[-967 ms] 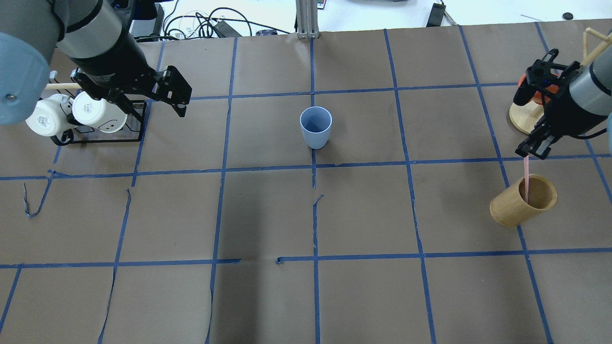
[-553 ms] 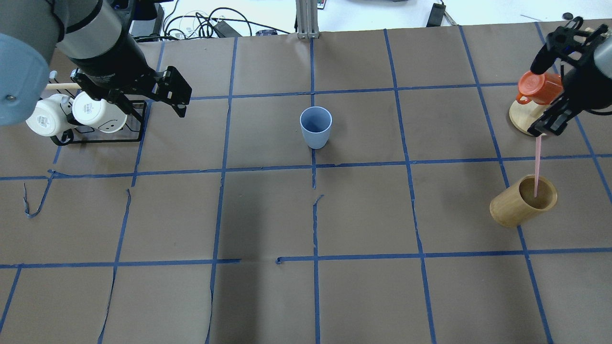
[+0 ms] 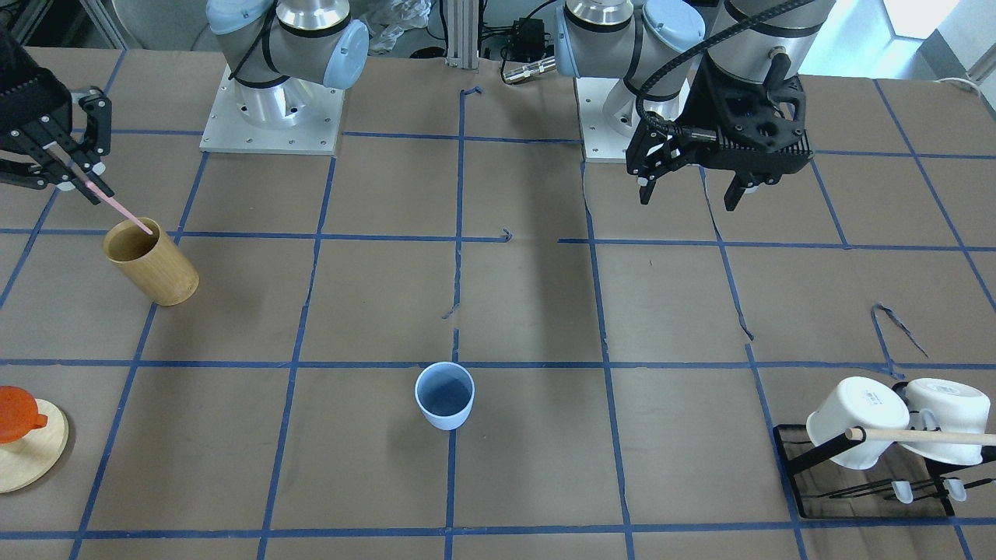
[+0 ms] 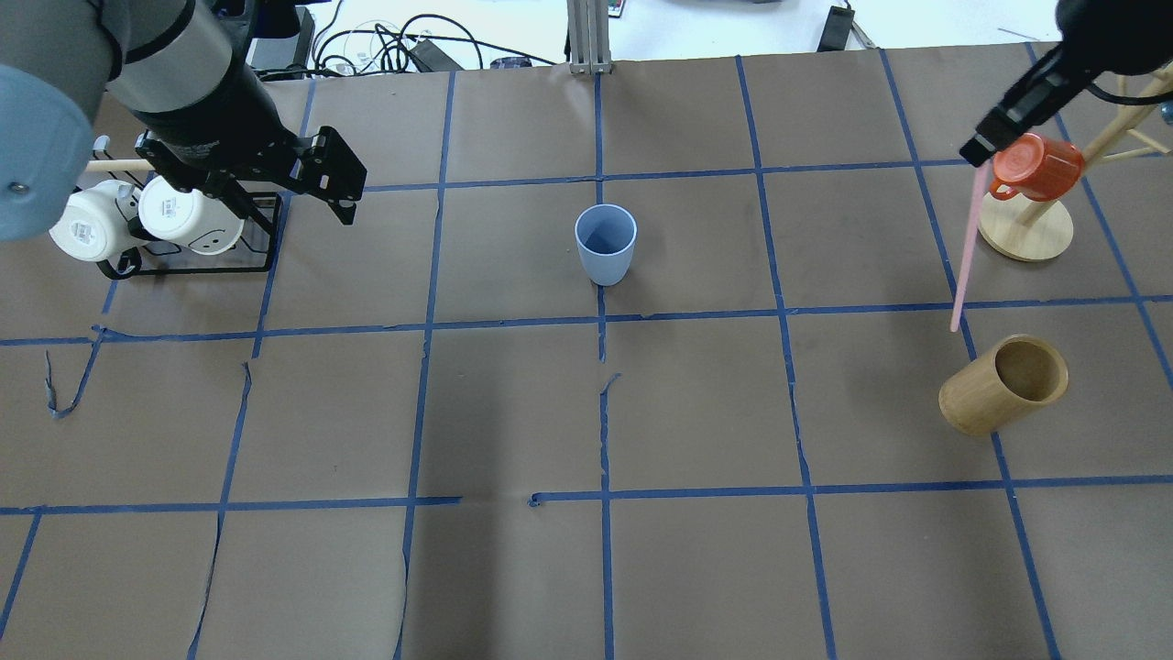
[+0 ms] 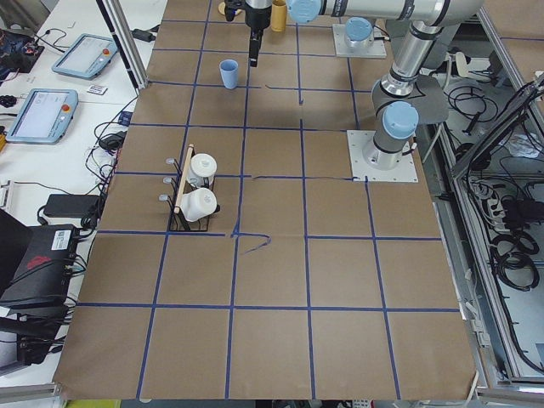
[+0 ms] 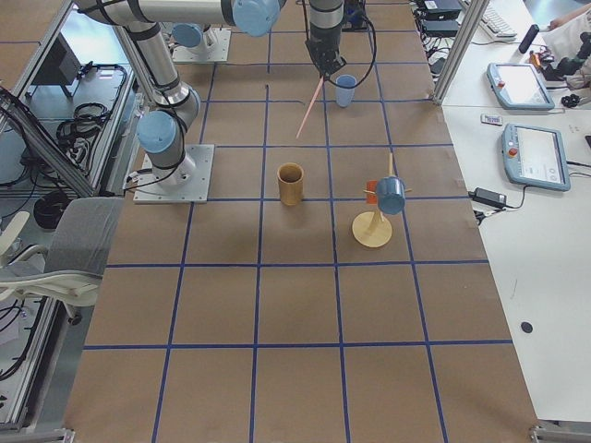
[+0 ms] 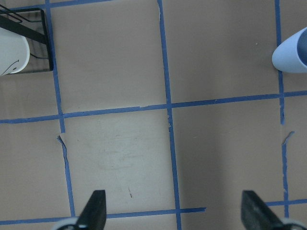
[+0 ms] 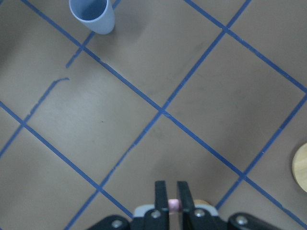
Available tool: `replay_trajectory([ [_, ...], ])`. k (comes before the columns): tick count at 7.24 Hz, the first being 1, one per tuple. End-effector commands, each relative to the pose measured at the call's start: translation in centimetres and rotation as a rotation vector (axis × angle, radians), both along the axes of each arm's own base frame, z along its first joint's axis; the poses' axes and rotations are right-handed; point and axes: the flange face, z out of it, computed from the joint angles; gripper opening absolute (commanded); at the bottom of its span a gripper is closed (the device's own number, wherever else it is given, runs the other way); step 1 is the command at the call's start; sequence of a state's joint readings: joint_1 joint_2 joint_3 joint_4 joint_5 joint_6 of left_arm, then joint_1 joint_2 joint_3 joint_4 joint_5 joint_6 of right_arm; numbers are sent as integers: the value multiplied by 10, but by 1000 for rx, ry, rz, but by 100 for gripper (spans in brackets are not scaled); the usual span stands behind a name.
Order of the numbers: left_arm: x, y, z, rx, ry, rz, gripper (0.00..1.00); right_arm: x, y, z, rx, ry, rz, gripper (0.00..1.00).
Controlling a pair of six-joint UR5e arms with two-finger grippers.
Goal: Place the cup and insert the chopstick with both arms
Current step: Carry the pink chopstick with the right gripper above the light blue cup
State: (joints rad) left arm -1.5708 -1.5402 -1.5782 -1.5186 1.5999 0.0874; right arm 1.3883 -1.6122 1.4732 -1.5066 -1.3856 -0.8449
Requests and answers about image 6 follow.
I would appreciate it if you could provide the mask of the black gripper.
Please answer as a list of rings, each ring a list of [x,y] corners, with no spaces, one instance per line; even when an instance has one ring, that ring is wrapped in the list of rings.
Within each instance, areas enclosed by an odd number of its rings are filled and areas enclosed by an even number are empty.
[[[306,47],[310,60],[316,67],[321,78],[336,86],[334,74],[346,66],[345,59],[340,55],[338,48],[331,47],[326,42],[316,42],[311,38],[306,40]]]

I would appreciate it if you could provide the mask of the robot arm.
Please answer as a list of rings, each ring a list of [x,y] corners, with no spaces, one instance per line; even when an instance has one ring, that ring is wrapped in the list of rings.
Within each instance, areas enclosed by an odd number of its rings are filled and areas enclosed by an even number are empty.
[[[182,136],[199,113],[199,95],[183,82],[161,34],[162,22],[227,24],[251,37],[271,31],[284,1],[77,1],[78,12],[99,23],[122,29],[151,82],[157,110],[138,126],[156,183],[182,186],[196,169],[187,158]]]
[[[211,33],[210,26],[202,28],[193,23],[175,23],[172,37],[177,44],[193,53],[210,50],[218,42],[217,37]]]

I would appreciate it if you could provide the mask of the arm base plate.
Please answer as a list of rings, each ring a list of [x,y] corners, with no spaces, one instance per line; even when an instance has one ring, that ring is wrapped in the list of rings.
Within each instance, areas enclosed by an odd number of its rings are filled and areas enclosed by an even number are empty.
[[[208,201],[215,146],[187,144],[185,151],[185,159],[170,176],[158,168],[139,176],[138,183],[134,185],[135,203],[202,204]]]
[[[178,64],[225,63],[229,55],[231,30],[178,23],[172,30],[173,60]]]

